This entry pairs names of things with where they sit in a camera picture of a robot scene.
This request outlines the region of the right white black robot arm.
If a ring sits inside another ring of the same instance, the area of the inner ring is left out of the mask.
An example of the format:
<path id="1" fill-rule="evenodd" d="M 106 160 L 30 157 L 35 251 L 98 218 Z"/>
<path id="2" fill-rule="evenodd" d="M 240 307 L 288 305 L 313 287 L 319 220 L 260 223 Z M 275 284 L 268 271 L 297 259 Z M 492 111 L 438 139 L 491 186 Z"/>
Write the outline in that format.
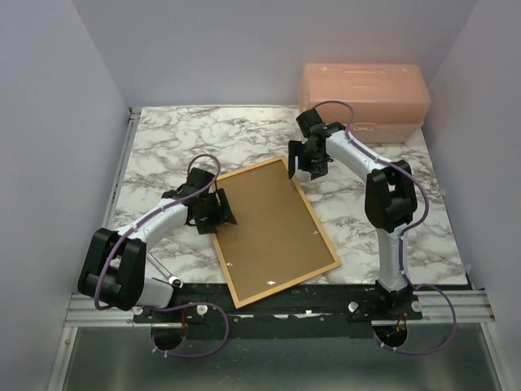
<path id="1" fill-rule="evenodd" d="M 328 174 L 336 160 L 365 184 L 364 210 L 376 229 L 379 243 L 379 275 L 376 285 L 382 294 L 374 299 L 376 313 L 393 319 L 404 309 L 401 293 L 408 286 L 405 267 L 404 230 L 418 208 L 410 166 L 403 160 L 391 161 L 359 142 L 345 125 L 325 123 L 317 109 L 296 118 L 303 141 L 288 142 L 288 177 L 296 170 L 311 179 Z"/>

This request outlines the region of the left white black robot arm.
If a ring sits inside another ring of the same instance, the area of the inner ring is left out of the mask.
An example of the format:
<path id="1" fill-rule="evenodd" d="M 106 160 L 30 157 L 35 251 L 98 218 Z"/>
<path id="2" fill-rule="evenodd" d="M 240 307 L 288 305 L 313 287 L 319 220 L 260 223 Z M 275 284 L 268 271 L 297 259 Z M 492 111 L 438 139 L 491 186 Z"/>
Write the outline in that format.
<path id="1" fill-rule="evenodd" d="M 180 313 L 173 297 L 181 283 L 146 277 L 150 250 L 171 232 L 193 226 L 201 235 L 215 234 L 222 224 L 236 224 L 225 190 L 211 191 L 216 176 L 191 168 L 186 182 L 166 191 L 154 209 L 116 231 L 100 228 L 90 241 L 79 275 L 79 293 L 119 310 L 152 307 L 164 322 Z"/>

